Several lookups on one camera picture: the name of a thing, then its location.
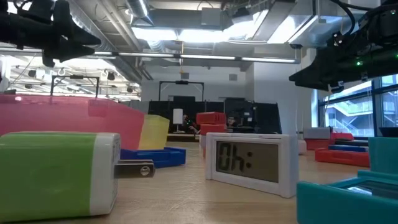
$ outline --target digital clock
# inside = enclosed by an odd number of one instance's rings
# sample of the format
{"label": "digital clock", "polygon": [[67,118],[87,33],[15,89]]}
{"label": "digital clock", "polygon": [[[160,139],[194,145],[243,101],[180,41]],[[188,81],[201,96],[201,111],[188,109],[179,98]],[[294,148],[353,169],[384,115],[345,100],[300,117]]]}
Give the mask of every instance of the digital clock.
{"label": "digital clock", "polygon": [[293,197],[299,180],[297,137],[208,133],[206,179]]}

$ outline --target yellow block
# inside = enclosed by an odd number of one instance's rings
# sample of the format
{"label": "yellow block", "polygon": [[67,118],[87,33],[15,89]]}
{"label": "yellow block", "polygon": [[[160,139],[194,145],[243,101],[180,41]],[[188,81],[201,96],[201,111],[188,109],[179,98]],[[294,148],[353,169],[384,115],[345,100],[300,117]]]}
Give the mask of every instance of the yellow block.
{"label": "yellow block", "polygon": [[169,119],[146,114],[138,150],[163,149],[169,133],[169,124]]}

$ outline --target wooden table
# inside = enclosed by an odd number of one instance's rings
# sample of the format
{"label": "wooden table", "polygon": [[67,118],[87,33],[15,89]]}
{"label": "wooden table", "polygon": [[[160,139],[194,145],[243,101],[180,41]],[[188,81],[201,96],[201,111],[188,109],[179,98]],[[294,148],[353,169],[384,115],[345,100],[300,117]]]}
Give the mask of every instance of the wooden table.
{"label": "wooden table", "polygon": [[[169,142],[187,150],[187,164],[156,170],[151,179],[119,181],[110,215],[36,223],[296,223],[295,198],[205,180],[205,161],[195,142]],[[300,156],[300,179],[321,184],[354,177],[362,167],[314,161]]]}

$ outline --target glass wall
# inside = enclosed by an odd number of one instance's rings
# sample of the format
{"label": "glass wall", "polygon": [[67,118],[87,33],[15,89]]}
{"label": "glass wall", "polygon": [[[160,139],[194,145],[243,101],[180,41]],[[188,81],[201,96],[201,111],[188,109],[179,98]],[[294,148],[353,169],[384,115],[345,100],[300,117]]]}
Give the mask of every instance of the glass wall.
{"label": "glass wall", "polygon": [[380,127],[398,127],[398,75],[361,83],[319,103],[321,126],[356,137],[380,136]]}

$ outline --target pink translucent bin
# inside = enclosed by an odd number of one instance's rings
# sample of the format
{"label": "pink translucent bin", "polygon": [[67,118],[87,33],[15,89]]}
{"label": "pink translucent bin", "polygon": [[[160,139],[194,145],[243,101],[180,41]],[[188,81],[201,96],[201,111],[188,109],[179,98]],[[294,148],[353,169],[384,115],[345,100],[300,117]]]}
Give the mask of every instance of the pink translucent bin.
{"label": "pink translucent bin", "polygon": [[144,114],[111,100],[0,95],[0,136],[16,131],[108,132],[122,149],[138,149]]}

